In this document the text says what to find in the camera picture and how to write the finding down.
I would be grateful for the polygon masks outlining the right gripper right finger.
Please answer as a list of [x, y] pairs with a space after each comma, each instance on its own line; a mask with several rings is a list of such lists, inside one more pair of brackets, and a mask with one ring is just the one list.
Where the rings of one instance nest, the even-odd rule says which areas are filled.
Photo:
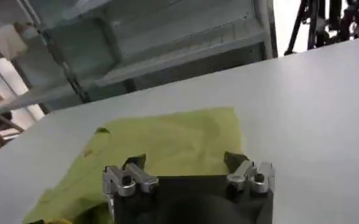
[[226, 180], [236, 191], [243, 191], [245, 184], [256, 194], [266, 194], [275, 189], [275, 169], [272, 163], [256, 164], [243, 154], [224, 153], [224, 163], [229, 170]]

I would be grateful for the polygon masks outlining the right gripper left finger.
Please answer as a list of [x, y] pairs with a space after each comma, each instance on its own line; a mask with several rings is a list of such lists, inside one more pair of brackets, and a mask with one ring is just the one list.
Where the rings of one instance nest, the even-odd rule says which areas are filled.
[[144, 171], [146, 154], [129, 157], [121, 167], [105, 166], [102, 172], [102, 187], [106, 195], [133, 196], [137, 188], [152, 193], [159, 185], [159, 179]]

